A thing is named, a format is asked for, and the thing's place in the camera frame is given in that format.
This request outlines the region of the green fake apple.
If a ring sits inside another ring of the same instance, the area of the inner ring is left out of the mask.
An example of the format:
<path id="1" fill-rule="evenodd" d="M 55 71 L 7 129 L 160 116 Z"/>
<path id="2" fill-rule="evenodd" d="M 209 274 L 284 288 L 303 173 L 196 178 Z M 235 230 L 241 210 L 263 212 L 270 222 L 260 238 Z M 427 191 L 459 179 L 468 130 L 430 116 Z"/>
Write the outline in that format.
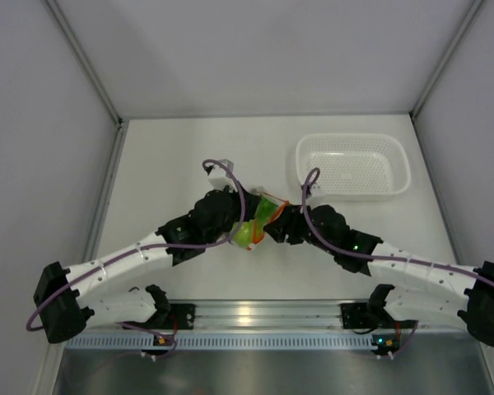
<path id="1" fill-rule="evenodd" d="M 241 249 L 251 250 L 254 246 L 255 228 L 255 220 L 243 222 L 238 232 L 232 238 L 231 244 Z"/>

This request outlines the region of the clear zip bag orange seal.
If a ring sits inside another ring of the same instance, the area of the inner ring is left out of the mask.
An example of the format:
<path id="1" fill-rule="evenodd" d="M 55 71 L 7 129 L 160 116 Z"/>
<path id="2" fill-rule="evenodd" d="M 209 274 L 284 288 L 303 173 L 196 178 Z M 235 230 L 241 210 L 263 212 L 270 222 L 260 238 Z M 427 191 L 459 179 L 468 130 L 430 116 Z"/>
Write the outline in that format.
<path id="1" fill-rule="evenodd" d="M 252 250 L 265 236 L 264 227 L 275 221 L 289 201 L 276 197 L 265 188 L 252 188 L 250 193 L 261 197 L 254 218 L 244 221 L 230 243 L 238 248 Z"/>

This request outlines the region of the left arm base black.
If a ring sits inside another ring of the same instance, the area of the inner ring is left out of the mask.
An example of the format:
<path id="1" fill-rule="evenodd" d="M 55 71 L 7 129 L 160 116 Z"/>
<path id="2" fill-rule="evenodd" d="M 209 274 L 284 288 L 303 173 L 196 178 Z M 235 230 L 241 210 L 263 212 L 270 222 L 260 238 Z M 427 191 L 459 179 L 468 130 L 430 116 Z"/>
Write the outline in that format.
<path id="1" fill-rule="evenodd" d="M 196 305 L 191 303 L 173 303 L 170 311 L 162 314 L 158 329 L 160 330 L 193 330 Z"/>

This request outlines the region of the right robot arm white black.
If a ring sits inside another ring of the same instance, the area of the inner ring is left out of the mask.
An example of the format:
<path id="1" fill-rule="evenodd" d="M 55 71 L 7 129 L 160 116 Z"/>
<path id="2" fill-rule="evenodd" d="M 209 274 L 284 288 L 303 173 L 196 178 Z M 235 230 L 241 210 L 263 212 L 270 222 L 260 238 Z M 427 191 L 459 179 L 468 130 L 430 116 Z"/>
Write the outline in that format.
<path id="1" fill-rule="evenodd" d="M 307 243 L 342 269 L 377 283 L 367 314 L 376 326 L 420 321 L 466 331 L 494 347 L 494 263 L 481 267 L 432 263 L 351 228 L 331 206 L 290 205 L 264 227 L 277 243 Z"/>

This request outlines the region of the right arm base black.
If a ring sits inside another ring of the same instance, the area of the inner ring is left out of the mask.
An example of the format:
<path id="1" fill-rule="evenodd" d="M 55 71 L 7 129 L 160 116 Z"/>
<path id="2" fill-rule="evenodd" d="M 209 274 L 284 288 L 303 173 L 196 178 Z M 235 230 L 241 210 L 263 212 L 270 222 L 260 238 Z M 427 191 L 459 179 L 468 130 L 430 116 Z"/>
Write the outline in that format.
<path id="1" fill-rule="evenodd" d="M 340 305 L 340 310 L 344 329 L 371 329 L 375 326 L 366 303 L 344 303 Z"/>

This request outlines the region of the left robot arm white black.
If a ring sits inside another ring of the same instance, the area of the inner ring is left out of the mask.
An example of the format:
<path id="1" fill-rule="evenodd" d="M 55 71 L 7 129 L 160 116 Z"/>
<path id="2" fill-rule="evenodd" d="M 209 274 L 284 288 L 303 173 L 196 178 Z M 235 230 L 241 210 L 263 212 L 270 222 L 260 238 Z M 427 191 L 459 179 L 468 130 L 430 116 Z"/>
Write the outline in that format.
<path id="1" fill-rule="evenodd" d="M 260 202 L 259 195 L 245 190 L 212 190 L 187 214 L 116 253 L 69 267 L 49 264 L 34 293 L 34 316 L 48 343 L 112 323 L 145 330 L 173 327 L 166 292 L 137 280 L 228 242 L 234 230 L 254 218 Z"/>

